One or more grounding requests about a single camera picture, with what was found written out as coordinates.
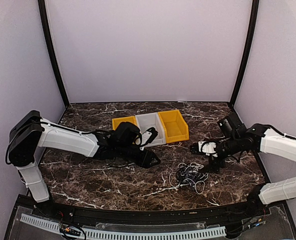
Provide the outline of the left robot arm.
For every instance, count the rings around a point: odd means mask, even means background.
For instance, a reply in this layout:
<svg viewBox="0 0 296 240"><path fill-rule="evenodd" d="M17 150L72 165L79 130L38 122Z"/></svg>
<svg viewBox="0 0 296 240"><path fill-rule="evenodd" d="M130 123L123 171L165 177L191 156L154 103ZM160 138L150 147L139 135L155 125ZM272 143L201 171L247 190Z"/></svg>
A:
<svg viewBox="0 0 296 240"><path fill-rule="evenodd" d="M32 110L10 131L5 162L17 168L39 210L46 217L54 218L58 206L50 200L51 194L35 161L37 148L59 149L96 160L120 158L148 169L161 162L153 151L146 149L157 135L154 127L141 132L128 121L111 131L79 131L55 124Z"/></svg>

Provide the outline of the white bin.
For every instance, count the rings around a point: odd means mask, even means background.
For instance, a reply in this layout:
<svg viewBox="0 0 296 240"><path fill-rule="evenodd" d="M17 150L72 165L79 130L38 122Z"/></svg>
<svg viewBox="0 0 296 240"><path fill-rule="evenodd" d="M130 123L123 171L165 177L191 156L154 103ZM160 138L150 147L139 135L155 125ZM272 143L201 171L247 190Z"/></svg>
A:
<svg viewBox="0 0 296 240"><path fill-rule="evenodd" d="M155 128L158 132L156 138L148 144L147 147L155 147L166 144L165 131L157 112L135 115L135 118L141 133L144 133L149 128Z"/></svg>

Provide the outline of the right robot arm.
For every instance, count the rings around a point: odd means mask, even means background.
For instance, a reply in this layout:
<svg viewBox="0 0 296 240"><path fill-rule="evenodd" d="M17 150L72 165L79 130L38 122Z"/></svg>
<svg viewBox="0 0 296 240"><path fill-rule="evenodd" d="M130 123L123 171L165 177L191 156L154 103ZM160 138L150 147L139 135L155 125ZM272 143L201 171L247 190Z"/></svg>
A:
<svg viewBox="0 0 296 240"><path fill-rule="evenodd" d="M225 140L209 140L198 143L200 153L209 156L211 171L218 172L223 161L237 153L258 151L296 162L296 137L282 133L269 124L256 123L246 128L239 116L233 112L218 121ZM256 187L243 205L243 213L253 217L262 205L296 198L296 177Z"/></svg>

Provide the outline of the yellow bin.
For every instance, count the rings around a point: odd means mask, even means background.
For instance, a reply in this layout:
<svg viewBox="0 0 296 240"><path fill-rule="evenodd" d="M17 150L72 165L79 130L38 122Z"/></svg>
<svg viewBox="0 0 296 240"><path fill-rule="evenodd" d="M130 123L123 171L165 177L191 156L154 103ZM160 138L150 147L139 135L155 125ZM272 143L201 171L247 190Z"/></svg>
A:
<svg viewBox="0 0 296 240"><path fill-rule="evenodd" d="M126 117L119 117L112 119L112 129L132 129L138 130L137 121L134 115L126 116Z"/></svg>
<svg viewBox="0 0 296 240"><path fill-rule="evenodd" d="M189 128L178 109L158 112L167 144L189 140Z"/></svg>

